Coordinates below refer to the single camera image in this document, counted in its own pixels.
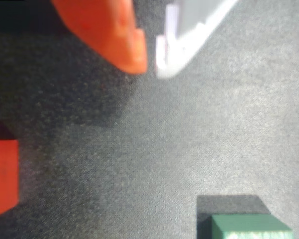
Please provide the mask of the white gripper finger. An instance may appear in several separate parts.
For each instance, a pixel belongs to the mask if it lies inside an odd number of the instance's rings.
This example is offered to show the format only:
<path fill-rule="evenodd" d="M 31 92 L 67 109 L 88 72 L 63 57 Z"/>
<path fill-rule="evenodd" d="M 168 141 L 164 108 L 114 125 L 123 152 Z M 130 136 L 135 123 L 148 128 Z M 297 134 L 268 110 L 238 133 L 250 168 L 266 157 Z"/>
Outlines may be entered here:
<path fill-rule="evenodd" d="M 164 33 L 156 36 L 156 76 L 180 73 L 217 29 L 237 0 L 176 0 L 166 5 Z"/>

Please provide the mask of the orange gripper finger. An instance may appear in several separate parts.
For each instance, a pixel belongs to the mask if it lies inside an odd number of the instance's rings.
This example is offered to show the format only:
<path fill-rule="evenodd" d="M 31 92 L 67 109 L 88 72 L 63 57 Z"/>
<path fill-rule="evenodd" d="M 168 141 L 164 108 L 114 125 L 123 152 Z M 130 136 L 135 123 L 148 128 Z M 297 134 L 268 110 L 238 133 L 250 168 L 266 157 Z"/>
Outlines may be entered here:
<path fill-rule="evenodd" d="M 136 26 L 131 0 L 54 0 L 66 27 L 120 70 L 147 71 L 145 32 Z"/>

